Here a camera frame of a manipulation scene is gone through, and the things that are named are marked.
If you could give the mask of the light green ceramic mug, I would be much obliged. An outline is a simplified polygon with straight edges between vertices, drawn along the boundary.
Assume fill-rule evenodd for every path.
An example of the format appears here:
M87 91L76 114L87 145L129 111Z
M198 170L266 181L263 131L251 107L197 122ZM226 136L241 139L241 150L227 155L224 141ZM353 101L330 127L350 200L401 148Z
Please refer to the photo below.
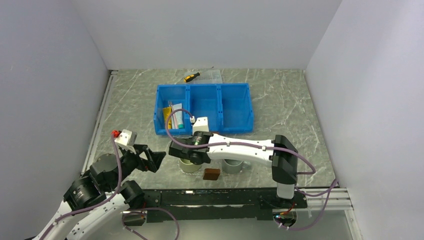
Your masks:
M178 165L182 172L187 174L192 174L201 169L201 164L194 164L188 159L181 158L178 162Z

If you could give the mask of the clear toothbrush holder brown ends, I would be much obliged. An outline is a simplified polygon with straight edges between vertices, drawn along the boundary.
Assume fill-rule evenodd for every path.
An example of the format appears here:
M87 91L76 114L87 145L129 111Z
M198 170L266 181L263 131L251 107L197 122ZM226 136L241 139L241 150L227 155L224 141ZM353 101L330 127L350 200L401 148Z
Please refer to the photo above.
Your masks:
M203 163L203 180L216 181L221 175L222 159L214 159L210 163Z

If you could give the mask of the grey ceramic mug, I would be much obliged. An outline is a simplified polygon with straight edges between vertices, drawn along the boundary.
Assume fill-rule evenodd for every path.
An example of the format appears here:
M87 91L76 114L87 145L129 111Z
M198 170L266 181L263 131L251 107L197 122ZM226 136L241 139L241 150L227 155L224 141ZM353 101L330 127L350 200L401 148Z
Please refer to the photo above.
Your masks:
M248 166L244 161L234 159L223 159L221 161L221 169L230 175L238 174L244 167Z

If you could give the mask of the white teal toothpaste tube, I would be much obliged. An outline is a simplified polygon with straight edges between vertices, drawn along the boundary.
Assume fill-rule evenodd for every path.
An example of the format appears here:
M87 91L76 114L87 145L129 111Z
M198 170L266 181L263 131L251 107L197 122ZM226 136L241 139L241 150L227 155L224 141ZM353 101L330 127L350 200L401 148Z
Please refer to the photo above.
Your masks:
M181 103L173 104L171 106L173 111L176 111L178 109L182 109L183 105ZM173 124L175 129L183 129L184 128L184 118L183 118L183 112L177 111L173 114Z

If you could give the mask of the blue three-compartment plastic bin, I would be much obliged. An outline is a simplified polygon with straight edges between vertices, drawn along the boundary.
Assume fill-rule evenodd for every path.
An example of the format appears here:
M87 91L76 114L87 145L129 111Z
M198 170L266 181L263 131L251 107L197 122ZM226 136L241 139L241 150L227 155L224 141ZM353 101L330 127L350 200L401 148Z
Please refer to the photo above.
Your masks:
M163 110L170 104L181 104L196 118L206 117L211 132L244 134L254 128L248 83L158 85L153 122L159 136L166 135Z

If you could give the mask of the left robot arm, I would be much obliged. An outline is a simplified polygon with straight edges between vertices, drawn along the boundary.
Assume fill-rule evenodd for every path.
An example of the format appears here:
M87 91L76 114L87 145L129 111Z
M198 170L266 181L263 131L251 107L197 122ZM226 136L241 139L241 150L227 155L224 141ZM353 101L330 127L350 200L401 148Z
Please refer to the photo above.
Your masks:
M166 153L145 144L114 143L113 148L70 185L36 240L83 239L120 212L153 205L138 183L125 179L134 170L156 173Z

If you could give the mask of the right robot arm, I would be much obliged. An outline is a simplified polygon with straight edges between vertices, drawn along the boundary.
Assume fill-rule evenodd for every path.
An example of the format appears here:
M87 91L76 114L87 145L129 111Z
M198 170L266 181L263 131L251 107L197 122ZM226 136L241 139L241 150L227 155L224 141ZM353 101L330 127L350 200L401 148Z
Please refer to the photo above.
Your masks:
M283 135L277 134L274 139L267 140L246 140L196 131L188 138L174 138L168 154L189 160L195 165L209 164L212 160L234 160L263 165L271 169L272 179L276 182L276 203L287 208L295 201L300 155Z

